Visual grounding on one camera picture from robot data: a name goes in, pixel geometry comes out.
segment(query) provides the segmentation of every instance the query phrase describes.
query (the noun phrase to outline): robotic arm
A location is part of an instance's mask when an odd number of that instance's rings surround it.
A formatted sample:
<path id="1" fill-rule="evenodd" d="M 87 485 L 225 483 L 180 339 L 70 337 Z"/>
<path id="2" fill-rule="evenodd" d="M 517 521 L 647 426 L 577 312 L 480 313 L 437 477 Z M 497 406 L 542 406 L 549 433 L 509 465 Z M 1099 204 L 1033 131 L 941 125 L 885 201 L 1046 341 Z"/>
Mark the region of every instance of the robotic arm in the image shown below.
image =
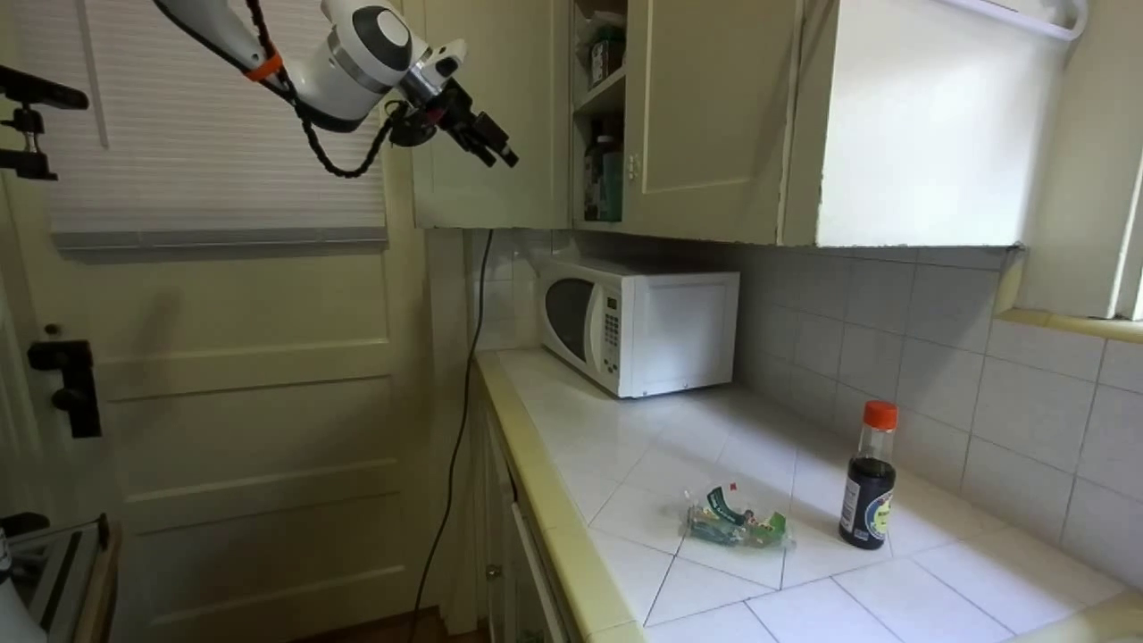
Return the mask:
<path id="1" fill-rule="evenodd" d="M 420 145 L 448 128 L 487 163 L 515 163 L 509 131 L 473 109 L 473 95 L 454 83 L 464 44 L 430 47 L 385 0 L 323 0 L 329 38 L 302 64 L 286 64 L 267 37 L 246 33 L 229 0 L 155 0 L 180 27 L 236 64 L 250 83 L 280 93 L 320 128 L 355 131 L 377 104 L 399 90 L 409 109 L 390 139 Z"/>

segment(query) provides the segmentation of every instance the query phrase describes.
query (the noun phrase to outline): kitchen counter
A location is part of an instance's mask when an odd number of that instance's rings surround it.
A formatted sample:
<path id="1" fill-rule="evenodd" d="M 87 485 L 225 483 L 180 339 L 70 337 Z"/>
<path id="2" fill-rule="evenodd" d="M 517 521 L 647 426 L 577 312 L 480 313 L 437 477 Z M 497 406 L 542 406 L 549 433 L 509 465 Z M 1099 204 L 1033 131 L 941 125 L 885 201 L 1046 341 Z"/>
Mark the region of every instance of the kitchen counter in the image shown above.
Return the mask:
<path id="1" fill-rule="evenodd" d="M 616 399 L 542 349 L 480 364 L 585 640 L 991 643 L 1135 608 L 1121 581 L 914 472 L 896 477 L 889 544 L 843 544 L 851 443 L 753 394 Z M 793 547 L 685 539 L 685 507 L 722 483 L 758 515 L 784 510 Z"/>

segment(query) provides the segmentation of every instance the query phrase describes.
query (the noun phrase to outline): electrical cable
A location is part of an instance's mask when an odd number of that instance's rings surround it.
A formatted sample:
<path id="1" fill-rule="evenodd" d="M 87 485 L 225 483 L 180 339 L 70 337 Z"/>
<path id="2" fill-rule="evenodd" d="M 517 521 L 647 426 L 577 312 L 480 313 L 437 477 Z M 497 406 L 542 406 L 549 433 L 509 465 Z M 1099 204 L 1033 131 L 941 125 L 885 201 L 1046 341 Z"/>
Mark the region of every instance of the electrical cable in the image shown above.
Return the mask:
<path id="1" fill-rule="evenodd" d="M 431 574 L 431 559 L 437 559 L 439 539 L 445 539 L 445 532 L 448 532 L 448 525 L 449 525 L 449 515 L 454 515 L 456 457 L 462 457 L 462 443 L 464 443 L 464 428 L 470 428 L 470 406 L 473 406 L 477 345 L 480 345 L 480 337 L 481 337 L 481 328 L 487 328 L 487 276 L 489 276 L 492 235 L 497 235 L 497 233 L 489 228 L 489 233 L 487 233 L 487 249 L 481 249 L 481 259 L 480 259 L 480 279 L 477 279 L 477 328 L 473 328 L 470 354 L 464 354 L 462 426 L 456 426 L 456 435 L 454 435 L 449 469 L 448 469 L 445 515 L 439 515 L 439 521 L 437 521 L 431 547 L 430 547 L 430 555 L 424 555 L 421 577 L 420 577 L 420 591 L 416 591 L 416 613 L 412 613 L 409 643 L 420 640 L 424 584 L 430 584 L 430 574 Z"/>
<path id="2" fill-rule="evenodd" d="M 258 33 L 258 44 L 261 44 L 265 62 L 280 58 L 280 47 L 274 47 L 274 38 L 272 38 L 272 27 L 265 23 L 261 2 L 258 2 L 258 0 L 246 0 L 246 9 L 250 9 L 250 21 L 253 21 L 253 33 Z M 293 115 L 302 119 L 302 128 L 304 128 L 316 157 L 320 157 L 323 166 L 324 166 L 329 175 L 336 175 L 336 177 L 361 177 L 361 175 L 372 166 L 372 160 L 378 157 L 378 148 L 383 148 L 383 141 L 390 139 L 390 131 L 397 128 L 397 122 L 403 119 L 403 109 L 409 109 L 409 104 L 390 98 L 390 104 L 397 104 L 397 109 L 390 109 L 385 125 L 383 125 L 383 128 L 377 131 L 377 139 L 368 141 L 368 153 L 361 157 L 361 163 L 356 163 L 356 166 L 339 166 L 339 163 L 334 163 L 334 157 L 324 153 L 316 122 L 298 109 L 302 98 L 298 98 L 298 90 L 293 90 L 293 83 L 289 83 L 289 71 L 280 66 L 272 78 L 281 83 L 281 93 L 286 93 L 286 98 L 293 104 Z"/>

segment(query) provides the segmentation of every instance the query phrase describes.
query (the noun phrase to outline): microwave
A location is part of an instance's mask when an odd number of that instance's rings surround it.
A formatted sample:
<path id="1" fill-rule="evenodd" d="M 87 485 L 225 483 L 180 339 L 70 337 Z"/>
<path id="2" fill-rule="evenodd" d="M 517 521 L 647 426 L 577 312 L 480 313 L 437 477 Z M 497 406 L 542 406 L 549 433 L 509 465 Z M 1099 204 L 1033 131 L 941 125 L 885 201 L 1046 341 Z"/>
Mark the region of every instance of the microwave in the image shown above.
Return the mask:
<path id="1" fill-rule="evenodd" d="M 735 271 L 555 256 L 537 299 L 539 341 L 616 395 L 733 382 Z"/>

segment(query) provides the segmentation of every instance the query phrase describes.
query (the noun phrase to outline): wall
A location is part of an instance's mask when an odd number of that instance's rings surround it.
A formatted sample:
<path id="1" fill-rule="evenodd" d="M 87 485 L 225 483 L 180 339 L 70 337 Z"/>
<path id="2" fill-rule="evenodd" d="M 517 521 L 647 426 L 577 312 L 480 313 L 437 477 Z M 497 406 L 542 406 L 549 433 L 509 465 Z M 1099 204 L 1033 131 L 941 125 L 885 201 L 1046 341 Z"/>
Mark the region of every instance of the wall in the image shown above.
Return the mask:
<path id="1" fill-rule="evenodd" d="M 1143 584 L 1143 345 L 995 316 L 1008 252 L 740 249 L 740 382 Z"/>

